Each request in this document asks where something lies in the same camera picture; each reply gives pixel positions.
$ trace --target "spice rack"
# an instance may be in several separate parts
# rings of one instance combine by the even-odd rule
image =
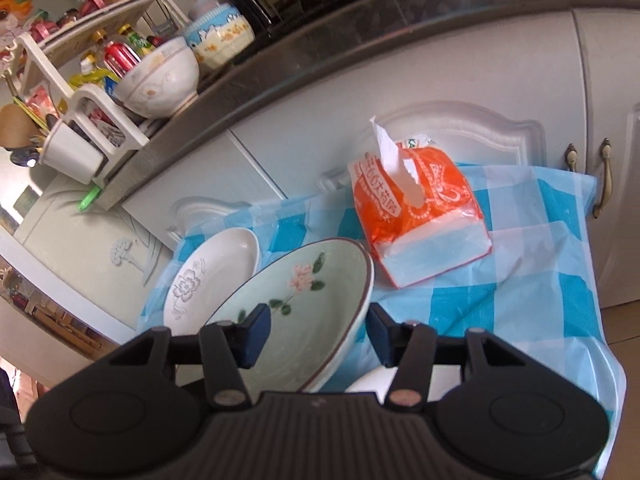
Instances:
[[[101,189],[132,152],[148,143],[148,136],[155,131],[154,126],[159,121],[147,120],[136,126],[102,88],[87,84],[73,90],[58,69],[94,46],[91,39],[94,31],[103,28],[107,34],[115,34],[122,25],[136,23],[156,2],[178,28],[188,23],[173,0],[122,0],[61,28],[39,43],[23,33],[9,48],[10,68],[4,77],[11,78],[18,94],[22,96],[47,81],[51,91],[57,90],[67,103],[67,111],[60,120],[65,123],[75,121],[102,152],[105,161],[92,178]],[[112,144],[82,111],[85,100],[96,103],[122,131],[125,139],[120,146]]]

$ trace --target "tissue pack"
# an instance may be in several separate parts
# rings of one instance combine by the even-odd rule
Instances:
[[[466,178],[426,136],[397,144],[371,120],[379,156],[349,165],[354,206],[373,256],[401,288],[491,251]]]

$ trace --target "tiled floor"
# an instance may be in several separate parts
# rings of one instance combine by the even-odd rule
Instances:
[[[626,372],[622,422],[604,480],[640,478],[640,301],[606,308],[602,322]]]

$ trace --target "blue and white checkered tablecloth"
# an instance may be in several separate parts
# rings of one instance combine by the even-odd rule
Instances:
[[[593,177],[529,166],[463,166],[494,248],[488,256],[396,290],[376,273],[372,301],[397,321],[419,320],[439,334],[482,326],[589,392],[604,406],[611,436],[598,463],[602,476],[618,430],[624,371],[607,347],[595,288],[585,215]],[[341,236],[364,238],[350,189],[241,209],[204,222],[178,245],[149,295],[139,330],[162,324],[162,307],[182,263],[217,232],[247,227],[267,266],[298,247]],[[324,390],[343,390],[379,365],[364,332]]]

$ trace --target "cabinet handle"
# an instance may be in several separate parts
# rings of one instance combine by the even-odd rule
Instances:
[[[575,149],[575,146],[572,144],[569,144],[566,147],[566,150],[564,152],[564,163],[569,168],[569,171],[572,171],[573,173],[578,171],[577,169],[578,151]]]
[[[604,139],[600,145],[600,158],[604,164],[604,182],[602,183],[602,195],[600,202],[593,206],[593,217],[600,216],[602,209],[607,205],[613,193],[613,176],[611,174],[611,143]]]

